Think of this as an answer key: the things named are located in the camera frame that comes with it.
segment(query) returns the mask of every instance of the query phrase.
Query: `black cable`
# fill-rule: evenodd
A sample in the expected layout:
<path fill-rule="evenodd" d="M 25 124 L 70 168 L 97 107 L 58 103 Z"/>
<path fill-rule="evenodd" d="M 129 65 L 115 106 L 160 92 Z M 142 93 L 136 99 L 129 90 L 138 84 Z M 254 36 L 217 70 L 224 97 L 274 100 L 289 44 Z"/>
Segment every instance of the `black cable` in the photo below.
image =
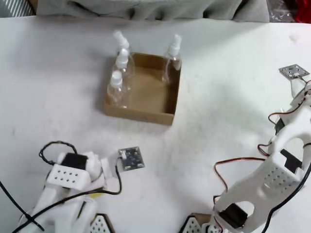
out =
<path fill-rule="evenodd" d="M 305 184 L 305 182 L 307 181 L 309 175 L 311 172 L 311 163 L 308 167 L 308 170 L 306 171 L 305 176 L 303 177 L 303 179 L 301 180 L 300 184 L 298 185 L 298 187 L 294 190 L 294 192 L 292 192 L 284 201 L 282 201 L 279 205 L 277 205 L 276 207 L 272 208 L 270 210 L 270 213 L 268 215 L 267 221 L 266 221 L 266 225 L 264 226 L 264 229 L 262 230 L 261 233 L 265 233 L 270 225 L 270 221 L 272 218 L 273 213 L 278 210 L 279 208 L 283 207 L 286 203 L 288 203 L 299 191 L 300 189 L 303 187 L 303 185 Z"/>
<path fill-rule="evenodd" d="M 11 196 L 9 191 L 4 187 L 4 185 L 2 184 L 1 181 L 0 181 L 0 187 L 4 191 L 4 193 L 7 195 L 7 197 L 11 200 L 11 202 L 26 216 L 28 221 L 33 222 L 38 228 L 40 228 L 42 231 L 44 231 L 44 228 L 39 223 L 37 223 L 33 217 L 31 217 L 28 213 L 26 213 L 26 211 L 24 211 L 20 207 L 20 205 L 14 200 L 14 198 Z"/>
<path fill-rule="evenodd" d="M 120 174 L 119 174 L 119 171 L 118 171 L 118 160 L 121 159 L 121 157 L 117 158 L 117 162 L 116 162 L 116 165 L 115 165 L 115 170 L 116 170 L 116 174 L 117 174 L 117 177 L 118 177 L 118 180 L 119 180 L 119 191 L 118 192 L 112 192 L 112 191 L 107 191 L 107 190 L 101 190 L 99 191 L 98 189 L 97 190 L 92 190 L 92 191 L 87 191 L 87 192 L 83 192 L 83 193 L 78 193 L 76 195 L 73 195 L 73 196 L 70 196 L 70 197 L 67 197 L 67 198 L 64 198 L 46 208 L 44 208 L 43 210 L 39 211 L 38 213 L 36 213 L 34 216 L 32 216 L 33 219 L 39 217 L 40 215 L 42 215 L 43 213 L 45 213 L 46 211 L 50 210 L 51 208 L 57 206 L 57 205 L 60 205 L 60 204 L 63 204 L 64 202 L 68 201 L 68 200 L 71 200 L 73 198 L 77 198 L 77 197 L 80 197 L 80 196 L 83 196 L 83 195 L 89 195 L 89 194 L 95 194 L 95 193 L 106 193 L 106 194 L 110 194 L 110 195 L 118 195 L 121 193 L 122 191 L 122 181 L 121 181 L 121 177 L 120 177 Z M 12 233 L 17 233 L 19 232 L 20 230 L 22 230 L 24 227 L 26 227 L 29 223 L 31 223 L 31 221 L 27 221 L 25 222 L 24 224 L 20 225 L 19 227 L 17 227 Z"/>
<path fill-rule="evenodd" d="M 74 145 L 68 143 L 68 142 L 63 142 L 63 141 L 53 141 L 53 142 L 49 142 L 48 144 L 46 144 L 39 152 L 39 157 L 43 159 L 44 162 L 46 162 L 47 164 L 50 164 L 50 165 L 54 165 L 56 162 L 54 162 L 53 160 L 47 160 L 46 157 L 44 156 L 43 152 L 44 150 L 49 147 L 50 145 L 52 144 L 63 144 L 63 145 L 66 145 L 66 146 L 69 146 L 72 148 L 73 152 L 75 154 L 77 154 L 77 149 L 74 147 Z"/>

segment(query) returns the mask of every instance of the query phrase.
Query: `open cardboard box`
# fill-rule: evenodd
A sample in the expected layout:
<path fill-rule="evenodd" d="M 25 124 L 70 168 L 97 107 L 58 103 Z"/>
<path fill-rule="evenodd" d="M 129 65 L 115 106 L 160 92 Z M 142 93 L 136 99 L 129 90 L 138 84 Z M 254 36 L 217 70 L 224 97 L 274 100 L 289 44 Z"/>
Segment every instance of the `open cardboard box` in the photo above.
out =
<path fill-rule="evenodd" d="M 108 116 L 172 125 L 179 89 L 180 70 L 171 67 L 171 83 L 162 79 L 163 57 L 135 53 L 135 76 L 129 94 L 128 107 L 120 108 L 104 100 Z"/>

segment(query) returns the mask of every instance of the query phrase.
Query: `white table surface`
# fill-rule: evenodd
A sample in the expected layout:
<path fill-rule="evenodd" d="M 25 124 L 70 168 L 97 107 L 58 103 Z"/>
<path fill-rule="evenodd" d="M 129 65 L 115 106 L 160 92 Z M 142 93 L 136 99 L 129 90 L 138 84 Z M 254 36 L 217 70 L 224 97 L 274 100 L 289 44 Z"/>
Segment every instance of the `white table surface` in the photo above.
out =
<path fill-rule="evenodd" d="M 121 29 L 135 51 L 162 55 L 183 36 L 183 67 L 171 127 L 105 116 L 98 107 Z M 311 71 L 311 25 L 214 20 L 131 22 L 113 18 L 0 19 L 0 179 L 24 209 L 35 205 L 50 167 L 38 157 L 52 140 L 102 157 L 140 146 L 146 167 L 123 172 L 120 196 L 100 211 L 117 233 L 175 233 L 191 212 L 211 213 L 224 187 L 215 162 L 260 156 L 273 135 L 269 113 L 288 108 L 290 83 L 278 68 Z M 54 146 L 46 156 L 66 150 Z M 229 186 L 259 162 L 224 165 Z M 117 189 L 117 179 L 108 181 Z M 273 218 L 269 233 L 308 232 L 311 189 L 305 187 Z M 0 192 L 0 232 L 20 212 Z"/>

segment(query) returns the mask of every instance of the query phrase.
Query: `red wire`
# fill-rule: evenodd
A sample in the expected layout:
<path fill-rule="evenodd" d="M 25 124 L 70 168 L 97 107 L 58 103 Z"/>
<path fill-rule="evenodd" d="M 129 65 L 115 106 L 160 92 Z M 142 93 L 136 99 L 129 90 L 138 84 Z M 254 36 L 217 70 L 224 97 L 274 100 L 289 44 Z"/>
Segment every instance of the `red wire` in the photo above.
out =
<path fill-rule="evenodd" d="M 262 154 L 263 156 L 269 157 L 270 155 L 265 152 L 261 147 L 268 147 L 271 144 L 271 142 L 269 144 L 258 144 L 257 145 L 257 149 L 260 152 L 260 154 Z"/>
<path fill-rule="evenodd" d="M 219 224 L 219 222 L 217 221 L 217 219 L 214 217 L 215 222 L 217 223 L 217 225 L 220 227 L 221 231 L 220 233 L 223 233 L 224 229 L 222 228 L 222 226 Z"/>
<path fill-rule="evenodd" d="M 222 183 L 225 186 L 225 191 L 228 191 L 228 185 L 225 182 L 225 180 L 223 179 L 223 177 L 219 174 L 219 172 L 216 169 L 217 165 L 220 164 L 226 164 L 226 163 L 230 163 L 230 162 L 235 162 L 235 161 L 240 161 L 240 160 L 258 160 L 258 161 L 265 161 L 265 159 L 262 158 L 256 158 L 256 157 L 240 157 L 240 158 L 234 158 L 234 159 L 227 159 L 227 160 L 222 160 L 222 161 L 218 161 L 217 163 L 215 163 L 214 165 L 214 171 L 216 172 L 217 176 L 220 178 L 220 180 L 222 181 Z"/>

